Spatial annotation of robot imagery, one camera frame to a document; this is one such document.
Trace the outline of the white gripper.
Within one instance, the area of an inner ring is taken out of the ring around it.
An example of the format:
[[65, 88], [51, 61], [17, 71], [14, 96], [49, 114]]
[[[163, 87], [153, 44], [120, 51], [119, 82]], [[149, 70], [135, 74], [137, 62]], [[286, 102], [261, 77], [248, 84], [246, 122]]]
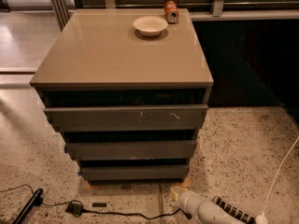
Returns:
[[170, 193], [173, 199], [177, 202], [180, 209], [193, 217], [199, 217], [199, 206], [204, 199], [193, 191], [187, 190], [183, 187], [172, 186]]

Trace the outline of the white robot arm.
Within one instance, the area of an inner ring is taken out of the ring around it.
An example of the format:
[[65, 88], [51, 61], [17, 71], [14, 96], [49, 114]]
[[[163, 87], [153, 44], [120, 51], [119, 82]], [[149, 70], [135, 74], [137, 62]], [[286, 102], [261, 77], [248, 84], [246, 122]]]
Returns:
[[179, 186], [170, 188], [178, 207], [191, 215], [199, 224], [245, 224], [227, 214], [212, 201], [204, 200], [198, 193]]

